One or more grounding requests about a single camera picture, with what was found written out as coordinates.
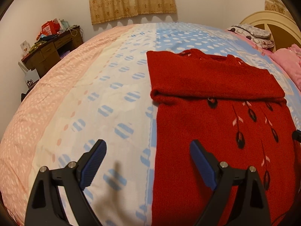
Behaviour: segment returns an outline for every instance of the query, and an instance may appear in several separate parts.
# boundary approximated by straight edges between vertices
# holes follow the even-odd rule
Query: white wall
[[[15,0],[0,21],[0,141],[28,88],[18,66],[20,44],[36,41],[41,25],[55,17],[51,0]]]
[[[92,25],[88,0],[15,0],[0,21],[0,139],[27,91],[24,74],[17,65],[20,44],[31,45],[41,25],[56,17],[80,25],[84,41],[117,25],[148,22],[189,22],[227,28],[247,15],[264,10],[264,0],[176,0],[177,14],[141,15]]]

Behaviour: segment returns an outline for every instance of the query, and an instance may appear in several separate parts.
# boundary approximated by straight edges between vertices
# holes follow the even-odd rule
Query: desk
[[[66,51],[73,51],[83,44],[80,27],[67,30],[57,38],[52,39],[41,46],[31,54],[26,55],[22,62],[27,69],[37,69],[42,78],[53,66],[60,60],[60,54]]]

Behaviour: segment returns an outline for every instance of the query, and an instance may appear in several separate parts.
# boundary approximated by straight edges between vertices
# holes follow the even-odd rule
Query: headboard
[[[250,24],[271,32],[275,46],[273,52],[288,48],[292,44],[301,47],[301,32],[297,24],[289,17],[275,11],[260,11],[246,17],[241,24]]]

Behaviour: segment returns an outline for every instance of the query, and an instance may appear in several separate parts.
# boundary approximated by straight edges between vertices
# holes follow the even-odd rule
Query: blue polka dot bed sheet
[[[187,23],[117,27],[84,43],[52,68],[8,126],[0,159],[10,164],[13,155],[28,157],[18,166],[2,167],[7,170],[7,181],[18,181],[17,189],[0,182],[11,215],[24,222],[26,203],[41,166],[65,167],[103,139],[106,157],[92,185],[84,190],[94,213],[105,226],[151,225],[157,106],[150,98],[146,52],[179,53],[191,48],[213,55],[232,54],[267,69],[285,91],[292,119],[300,129],[300,91],[268,55],[233,33]],[[23,137],[35,141],[25,144]],[[14,150],[12,143],[23,148]],[[70,223],[77,225],[64,189],[60,193]]]

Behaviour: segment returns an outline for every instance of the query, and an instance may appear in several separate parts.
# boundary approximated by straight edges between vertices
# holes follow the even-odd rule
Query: red fabric
[[[271,220],[286,212],[300,184],[300,144],[291,138],[295,126],[275,78],[232,55],[206,55],[197,49],[149,51],[147,61],[151,97],[159,103],[152,226],[194,225],[210,199],[212,192],[189,154],[193,139],[232,167],[254,165],[262,180],[268,171]],[[208,97],[217,100],[215,108]],[[240,148],[238,131],[245,140]],[[235,192],[220,225],[227,222]]]

